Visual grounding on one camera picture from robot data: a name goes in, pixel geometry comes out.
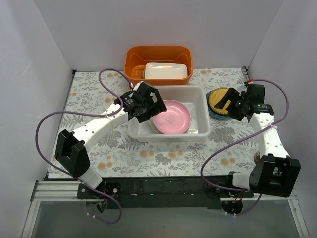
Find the cream yellow plate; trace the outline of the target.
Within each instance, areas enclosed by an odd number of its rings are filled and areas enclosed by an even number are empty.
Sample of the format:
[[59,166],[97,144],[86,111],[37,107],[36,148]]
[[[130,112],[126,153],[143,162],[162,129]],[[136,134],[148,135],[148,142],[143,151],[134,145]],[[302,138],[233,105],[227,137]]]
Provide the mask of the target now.
[[149,125],[156,134],[162,134],[162,132],[156,128],[152,119],[149,120]]

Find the pink plate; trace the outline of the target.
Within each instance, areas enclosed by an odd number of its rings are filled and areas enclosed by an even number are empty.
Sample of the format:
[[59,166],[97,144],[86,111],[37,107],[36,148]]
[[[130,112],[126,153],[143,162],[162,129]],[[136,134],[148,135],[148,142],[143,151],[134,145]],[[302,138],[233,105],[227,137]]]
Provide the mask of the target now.
[[152,117],[153,124],[163,134],[183,134],[191,125],[187,107],[176,100],[164,100],[166,111]]

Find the teal beaded plate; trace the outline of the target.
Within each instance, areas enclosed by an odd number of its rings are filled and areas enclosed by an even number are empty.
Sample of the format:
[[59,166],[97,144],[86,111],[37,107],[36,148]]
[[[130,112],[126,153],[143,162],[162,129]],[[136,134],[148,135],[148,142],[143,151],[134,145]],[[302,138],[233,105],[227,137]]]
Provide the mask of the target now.
[[209,115],[213,118],[216,118],[218,120],[230,120],[232,119],[231,117],[227,116],[227,115],[219,115],[217,113],[215,113],[211,107],[209,106],[209,95],[212,93],[212,91],[209,91],[207,94],[206,94],[206,102],[207,102],[207,107],[208,107],[208,112],[209,112]]

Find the woven bamboo yellow plate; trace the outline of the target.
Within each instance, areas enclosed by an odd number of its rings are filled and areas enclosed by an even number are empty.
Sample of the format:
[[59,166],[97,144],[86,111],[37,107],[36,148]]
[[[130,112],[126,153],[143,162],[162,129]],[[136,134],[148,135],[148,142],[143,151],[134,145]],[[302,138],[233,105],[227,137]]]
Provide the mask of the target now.
[[225,94],[227,93],[227,91],[229,90],[229,88],[217,88],[215,90],[213,90],[207,97],[207,103],[209,108],[211,109],[211,111],[213,113],[216,113],[217,115],[221,115],[221,116],[227,116],[228,115],[228,111],[227,111],[227,107],[229,106],[229,104],[231,103],[230,100],[228,100],[224,106],[223,109],[218,109],[215,107],[215,105],[217,103],[220,102],[220,100],[225,96]]

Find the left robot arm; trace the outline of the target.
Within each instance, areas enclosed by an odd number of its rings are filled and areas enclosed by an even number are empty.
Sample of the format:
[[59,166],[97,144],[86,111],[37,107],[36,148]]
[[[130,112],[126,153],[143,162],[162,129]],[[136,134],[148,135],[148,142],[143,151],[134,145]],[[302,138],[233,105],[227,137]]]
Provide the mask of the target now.
[[91,165],[88,153],[113,129],[136,118],[139,123],[167,110],[159,90],[146,82],[116,99],[98,118],[72,132],[59,133],[54,157],[71,174],[88,186],[94,198],[105,194],[102,177]]

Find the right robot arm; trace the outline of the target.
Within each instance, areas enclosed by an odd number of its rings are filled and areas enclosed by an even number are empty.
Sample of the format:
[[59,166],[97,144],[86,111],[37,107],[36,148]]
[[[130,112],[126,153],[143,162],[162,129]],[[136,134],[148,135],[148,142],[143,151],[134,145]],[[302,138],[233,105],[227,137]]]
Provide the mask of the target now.
[[298,177],[301,165],[292,159],[282,145],[274,126],[274,111],[264,103],[265,87],[249,84],[245,92],[229,88],[225,96],[215,105],[226,108],[228,115],[241,121],[247,118],[256,135],[259,155],[255,167],[249,173],[230,172],[232,180],[224,184],[224,191],[230,197],[242,189],[253,193],[289,197]]

